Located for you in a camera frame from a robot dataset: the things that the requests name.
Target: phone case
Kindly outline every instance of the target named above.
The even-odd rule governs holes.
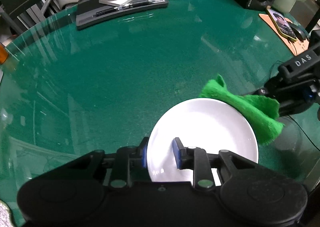
[[[285,38],[288,38],[288,39],[290,39],[290,40],[293,41],[293,42],[296,42],[296,41],[297,41],[297,38],[294,38],[294,37],[291,37],[291,36],[289,36],[289,35],[286,35],[286,34],[284,34],[284,33],[280,30],[278,24],[277,24],[277,23],[275,22],[275,20],[273,19],[272,15],[271,15],[271,13],[270,13],[270,11],[269,11],[269,8],[267,8],[266,11],[267,11],[267,14],[269,15],[271,21],[272,21],[273,24],[275,25],[278,33],[279,33],[281,36],[283,36],[283,37],[285,37]]]

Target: white plate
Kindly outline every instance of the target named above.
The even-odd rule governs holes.
[[[185,147],[207,153],[230,150],[258,162],[258,145],[248,121],[232,106],[218,100],[198,98],[169,109],[157,122],[147,147],[147,165],[153,182],[193,182],[190,169],[177,169],[172,140],[179,137]],[[216,185],[220,181],[212,170]]]

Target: computer mouse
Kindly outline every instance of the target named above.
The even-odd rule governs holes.
[[[307,39],[306,33],[299,26],[291,22],[288,22],[288,23],[297,39],[299,39],[300,41],[305,41]]]

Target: phone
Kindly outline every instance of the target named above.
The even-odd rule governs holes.
[[[290,26],[289,26],[288,22],[285,20],[284,16],[282,16],[279,12],[276,12],[270,8],[267,8],[266,11],[281,36],[283,36],[293,42],[297,41],[297,38],[296,38],[294,32],[290,28]]]

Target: photo on phone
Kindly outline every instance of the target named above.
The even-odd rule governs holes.
[[[276,25],[277,30],[280,30],[282,34],[296,40],[296,36],[290,28],[288,22],[285,20],[284,16],[271,9],[268,9],[268,12],[269,16],[273,19],[273,23]]]

